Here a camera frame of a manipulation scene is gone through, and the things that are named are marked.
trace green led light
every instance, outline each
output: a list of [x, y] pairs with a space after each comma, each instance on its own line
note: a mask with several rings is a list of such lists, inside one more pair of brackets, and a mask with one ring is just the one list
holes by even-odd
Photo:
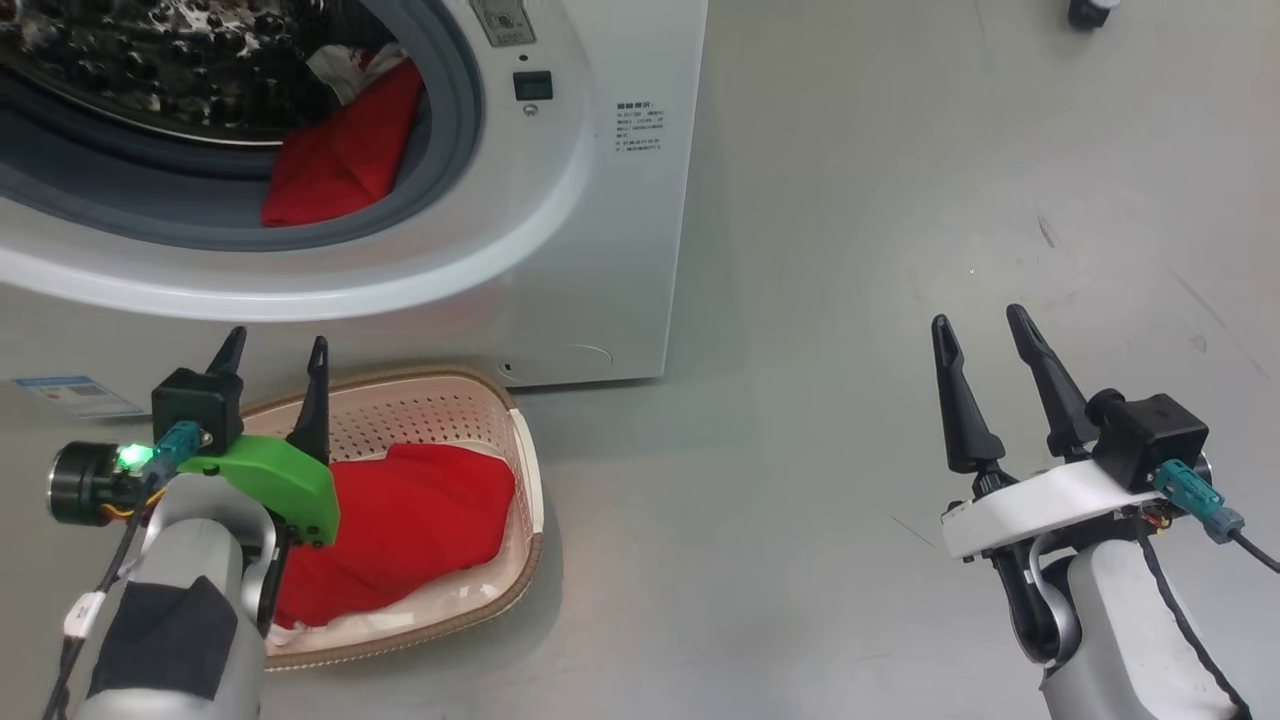
[[151, 460], [152, 455], [155, 455], [155, 451], [145, 445], [127, 445], [120, 448], [120, 454], [116, 455], [115, 461], [122, 468], [132, 470]]

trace teal connector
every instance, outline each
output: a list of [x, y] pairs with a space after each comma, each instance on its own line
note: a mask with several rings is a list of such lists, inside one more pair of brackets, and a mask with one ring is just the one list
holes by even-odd
[[1230, 507], [1226, 498], [1213, 489], [1181, 460], [1170, 460], [1160, 466], [1153, 480], [1156, 489], [1170, 502], [1204, 525], [1204, 532], [1217, 544], [1231, 542], [1231, 533], [1244, 528], [1244, 518]]
[[1181, 460], [1169, 460], [1161, 465], [1156, 473], [1155, 486], [1170, 502], [1201, 523], [1208, 521], [1213, 512], [1226, 503], [1222, 493], [1213, 489]]
[[191, 420], [174, 423], [156, 443], [151, 459], [142, 465], [142, 482], [156, 489], [169, 484], [178, 466], [200, 452], [200, 425]]

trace wire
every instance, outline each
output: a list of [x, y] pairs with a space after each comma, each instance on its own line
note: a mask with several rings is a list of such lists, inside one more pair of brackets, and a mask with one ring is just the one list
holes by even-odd
[[1249, 710], [1249, 705], [1244, 702], [1240, 693], [1231, 685], [1231, 682], [1226, 679], [1222, 669], [1213, 662], [1210, 657], [1208, 651], [1204, 650], [1204, 643], [1196, 637], [1196, 630], [1192, 629], [1192, 624], [1187, 620], [1187, 615], [1183, 609], [1178, 606], [1178, 598], [1174, 597], [1172, 588], [1169, 587], [1169, 579], [1165, 578], [1165, 571], [1160, 568], [1160, 559], [1156, 557], [1156, 548], [1151, 547], [1151, 539], [1146, 536], [1138, 536], [1138, 544], [1142, 547], [1142, 556], [1147, 560], [1147, 568], [1151, 574], [1156, 578], [1156, 589], [1160, 591], [1160, 597], [1164, 598], [1165, 606], [1169, 611], [1174, 614], [1174, 623], [1178, 624], [1179, 632], [1183, 634], [1183, 639], [1187, 644], [1192, 646], [1196, 651], [1196, 657], [1199, 664], [1210, 675], [1213, 676], [1213, 682], [1217, 684], [1219, 689], [1226, 694], [1228, 700], [1231, 701], [1236, 707], [1236, 714], [1230, 717], [1230, 720], [1252, 720], [1253, 712]]
[[1244, 534], [1240, 530], [1231, 530], [1226, 533], [1226, 537], [1234, 539], [1235, 544], [1243, 547], [1244, 551], [1252, 555], [1253, 557], [1257, 557], [1258, 562], [1266, 565], [1275, 573], [1280, 573], [1280, 561], [1276, 561], [1275, 557], [1271, 557], [1266, 552], [1262, 552], [1262, 548], [1249, 542], [1249, 538], [1244, 537]]
[[1143, 512], [1142, 516], [1147, 519], [1147, 523], [1155, 525], [1157, 532], [1169, 529], [1169, 518], [1161, 518], [1151, 512]]
[[[147, 497], [151, 487], [159, 482], [159, 473], [148, 473], [143, 478], [142, 483], [138, 484], [138, 492], [133, 497], [133, 506], [138, 507], [142, 505], [142, 500]], [[120, 544], [115, 546], [115, 555], [111, 556], [110, 565], [106, 566], [106, 573], [102, 574], [102, 580], [97, 583], [95, 592], [106, 592], [111, 589], [115, 584], [116, 578], [120, 575], [120, 568], [124, 565], [124, 559], [129, 555], [129, 547], [133, 544], [134, 536], [138, 534], [138, 528], [142, 525], [142, 516], [145, 512], [129, 512], [128, 523], [124, 525], [124, 537], [120, 538]], [[41, 715], [44, 720], [55, 720], [56, 717], [65, 717], [67, 715], [67, 680], [72, 676], [72, 670], [76, 667], [76, 661], [79, 659], [81, 651], [84, 648], [84, 638], [64, 638], [63, 639], [63, 653], [58, 667], [58, 679], [54, 680], [54, 691], [49, 694], [49, 702], [45, 705], [45, 712]]]
[[[160, 488], [160, 489], [157, 489], [155, 492], [155, 495], [152, 495], [151, 497], [148, 497], [146, 507], [150, 509], [156, 502], [159, 502], [160, 498], [164, 496], [164, 493], [165, 493], [166, 489], [169, 489], [169, 488]], [[116, 520], [128, 520], [129, 518], [133, 516], [133, 511], [132, 510], [120, 510], [119, 507], [116, 507], [115, 505], [111, 505], [110, 502], [104, 502], [101, 505], [101, 510], [102, 510], [102, 512], [106, 512], [108, 515], [110, 515], [111, 518], [114, 518]]]

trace laundry basket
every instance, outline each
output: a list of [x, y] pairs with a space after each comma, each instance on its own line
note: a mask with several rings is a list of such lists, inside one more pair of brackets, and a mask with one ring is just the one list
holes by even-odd
[[[298, 395], [246, 409], [244, 432], [284, 437], [301, 402]], [[328, 665], [433, 641], [493, 619], [524, 596], [541, 555], [543, 488], [529, 427], [500, 386], [456, 368], [333, 384], [329, 438], [334, 462], [383, 457], [398, 443], [447, 443], [500, 457], [516, 478], [515, 501], [497, 557], [375, 612], [308, 628], [284, 646], [268, 642], [269, 670]]]

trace red garment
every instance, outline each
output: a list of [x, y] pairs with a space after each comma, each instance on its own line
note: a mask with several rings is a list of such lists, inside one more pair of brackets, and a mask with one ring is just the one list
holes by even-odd
[[397, 445], [385, 460], [334, 462], [342, 523], [332, 547], [289, 552], [275, 624], [328, 624], [403, 600], [493, 560], [516, 492], [497, 457], [448, 445]]
[[387, 197], [421, 94], [422, 78], [404, 60], [325, 122], [291, 132], [271, 170], [262, 224], [332, 220]]

